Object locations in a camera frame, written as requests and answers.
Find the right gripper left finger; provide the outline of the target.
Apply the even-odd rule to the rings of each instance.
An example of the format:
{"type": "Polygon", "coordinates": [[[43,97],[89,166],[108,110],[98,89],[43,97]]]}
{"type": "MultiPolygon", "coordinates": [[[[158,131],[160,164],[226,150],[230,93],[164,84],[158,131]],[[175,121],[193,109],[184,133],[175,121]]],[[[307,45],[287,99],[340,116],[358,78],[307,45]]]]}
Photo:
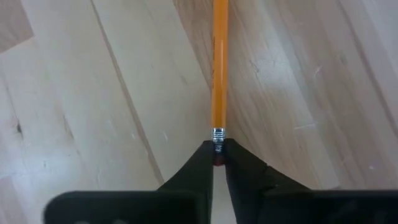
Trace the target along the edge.
{"type": "Polygon", "coordinates": [[[72,191],[46,204],[44,223],[210,223],[213,143],[156,190],[72,191]]]}

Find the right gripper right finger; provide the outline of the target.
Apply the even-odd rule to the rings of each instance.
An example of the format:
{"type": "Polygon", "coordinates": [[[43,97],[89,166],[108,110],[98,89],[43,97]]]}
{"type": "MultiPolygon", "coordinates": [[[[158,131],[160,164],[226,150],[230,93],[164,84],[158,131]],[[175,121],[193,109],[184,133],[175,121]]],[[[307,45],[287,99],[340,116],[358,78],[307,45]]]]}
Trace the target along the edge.
{"type": "Polygon", "coordinates": [[[237,223],[397,223],[396,190],[312,190],[224,142],[237,223]]]}

